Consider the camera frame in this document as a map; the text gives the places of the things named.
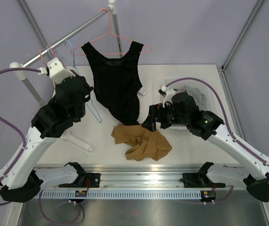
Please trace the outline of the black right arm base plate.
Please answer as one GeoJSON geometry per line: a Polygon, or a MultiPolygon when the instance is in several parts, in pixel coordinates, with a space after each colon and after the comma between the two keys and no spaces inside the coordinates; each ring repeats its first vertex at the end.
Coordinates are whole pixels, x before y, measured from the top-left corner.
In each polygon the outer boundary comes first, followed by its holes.
{"type": "Polygon", "coordinates": [[[183,173],[179,179],[185,188],[225,188],[224,183],[213,183],[206,175],[198,173],[183,173]]]}

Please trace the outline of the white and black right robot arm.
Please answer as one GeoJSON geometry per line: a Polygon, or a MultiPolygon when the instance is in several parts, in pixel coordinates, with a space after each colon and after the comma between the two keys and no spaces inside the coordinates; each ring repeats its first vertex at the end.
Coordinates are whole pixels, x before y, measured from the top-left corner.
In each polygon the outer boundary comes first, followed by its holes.
{"type": "Polygon", "coordinates": [[[211,183],[237,186],[259,201],[269,201],[269,157],[236,136],[219,116],[201,111],[192,96],[180,92],[172,95],[170,101],[151,105],[142,127],[156,131],[156,123],[162,129],[186,126],[191,134],[219,147],[242,166],[235,169],[205,163],[197,175],[201,186],[211,183]]]}

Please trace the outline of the mauve pink tank top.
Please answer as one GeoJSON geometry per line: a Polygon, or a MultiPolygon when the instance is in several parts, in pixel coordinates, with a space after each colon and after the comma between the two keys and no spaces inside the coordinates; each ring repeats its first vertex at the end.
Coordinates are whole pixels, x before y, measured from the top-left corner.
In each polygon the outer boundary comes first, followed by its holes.
{"type": "Polygon", "coordinates": [[[176,93],[186,92],[186,89],[184,87],[180,87],[176,93]]]}

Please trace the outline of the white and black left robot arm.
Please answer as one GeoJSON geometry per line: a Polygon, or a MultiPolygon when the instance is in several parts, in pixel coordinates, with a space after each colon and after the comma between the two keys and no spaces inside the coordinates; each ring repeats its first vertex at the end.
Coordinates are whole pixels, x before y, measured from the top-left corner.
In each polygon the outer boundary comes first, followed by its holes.
{"type": "Polygon", "coordinates": [[[76,162],[61,168],[35,169],[46,150],[63,133],[80,122],[93,88],[83,76],[72,76],[56,85],[55,95],[41,107],[10,161],[0,169],[0,196],[6,202],[24,203],[52,186],[81,187],[86,172],[76,162]]]}

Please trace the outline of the grey tank top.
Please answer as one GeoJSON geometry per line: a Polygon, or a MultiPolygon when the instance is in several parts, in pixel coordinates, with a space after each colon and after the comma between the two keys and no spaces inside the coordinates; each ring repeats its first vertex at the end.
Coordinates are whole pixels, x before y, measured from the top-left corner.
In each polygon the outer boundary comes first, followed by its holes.
{"type": "Polygon", "coordinates": [[[193,88],[190,86],[184,86],[184,90],[187,92],[188,95],[192,96],[196,105],[199,107],[200,110],[205,110],[207,107],[207,98],[204,93],[200,91],[198,88],[193,88]]]}

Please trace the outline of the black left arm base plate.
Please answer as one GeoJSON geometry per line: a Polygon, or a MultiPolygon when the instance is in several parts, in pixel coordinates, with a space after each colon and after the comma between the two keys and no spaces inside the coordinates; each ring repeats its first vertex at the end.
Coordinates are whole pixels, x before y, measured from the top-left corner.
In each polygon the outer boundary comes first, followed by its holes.
{"type": "Polygon", "coordinates": [[[100,173],[84,173],[80,174],[74,182],[60,184],[58,187],[61,188],[99,188],[100,184],[100,173]]]}

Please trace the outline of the brown tank top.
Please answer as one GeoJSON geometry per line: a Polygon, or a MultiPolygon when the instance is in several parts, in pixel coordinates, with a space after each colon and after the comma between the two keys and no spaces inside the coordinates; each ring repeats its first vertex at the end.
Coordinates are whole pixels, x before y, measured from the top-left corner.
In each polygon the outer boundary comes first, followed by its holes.
{"type": "Polygon", "coordinates": [[[131,146],[125,152],[127,160],[141,161],[150,158],[158,161],[172,150],[168,140],[159,131],[151,132],[141,125],[119,124],[114,127],[111,136],[116,144],[131,146]]]}

